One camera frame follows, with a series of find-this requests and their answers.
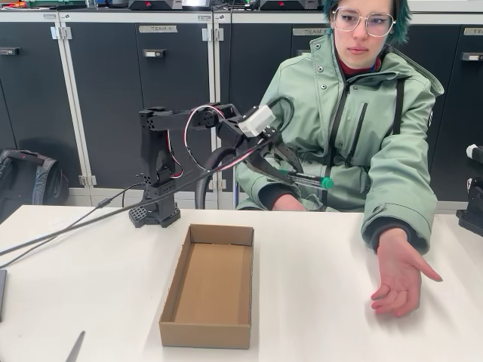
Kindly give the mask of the person right hand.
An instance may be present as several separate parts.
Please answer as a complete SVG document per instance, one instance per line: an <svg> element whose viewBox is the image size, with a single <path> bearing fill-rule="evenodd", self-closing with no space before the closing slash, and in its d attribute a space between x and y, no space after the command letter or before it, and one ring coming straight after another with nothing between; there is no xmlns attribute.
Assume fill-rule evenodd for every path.
<svg viewBox="0 0 483 362"><path fill-rule="evenodd" d="M293 196L281 195L272 206L273 211L306 211L306 208Z"/></svg>

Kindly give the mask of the person left hand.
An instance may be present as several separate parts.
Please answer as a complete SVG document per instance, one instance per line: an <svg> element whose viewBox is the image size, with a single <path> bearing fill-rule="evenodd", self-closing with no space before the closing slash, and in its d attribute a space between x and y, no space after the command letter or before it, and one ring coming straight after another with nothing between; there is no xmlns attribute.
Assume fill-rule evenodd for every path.
<svg viewBox="0 0 483 362"><path fill-rule="evenodd" d="M371 296L376 314L402 317L420 305L422 276L441 282L442 277L408 242L403 229L391 228L379 238L377 261L380 286Z"/></svg>

